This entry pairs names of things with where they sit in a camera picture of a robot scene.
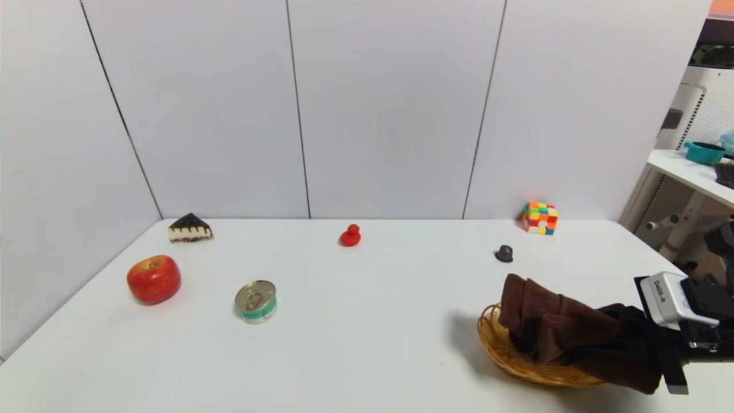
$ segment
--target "apple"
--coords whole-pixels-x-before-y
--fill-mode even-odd
[[[145,304],[157,304],[171,298],[180,286],[181,272],[169,256],[143,259],[128,271],[130,292]]]

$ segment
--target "cake slice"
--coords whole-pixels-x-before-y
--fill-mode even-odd
[[[194,214],[179,218],[168,227],[168,239],[172,243],[195,243],[214,238],[206,222]]]

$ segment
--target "red rubber duck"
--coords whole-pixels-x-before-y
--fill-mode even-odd
[[[361,239],[362,235],[360,235],[360,227],[355,224],[350,225],[349,228],[346,229],[346,232],[344,232],[339,238],[341,244],[345,247],[353,247],[360,243]]]

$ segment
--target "rubik's cube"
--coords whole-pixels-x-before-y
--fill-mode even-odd
[[[553,205],[531,202],[523,209],[522,222],[531,234],[553,235],[557,221],[558,211]]]

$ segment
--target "pull tab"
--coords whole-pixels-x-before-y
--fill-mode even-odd
[[[262,300],[263,300],[263,296],[259,292],[254,292],[248,295],[247,296],[247,309],[248,310],[256,309]]]

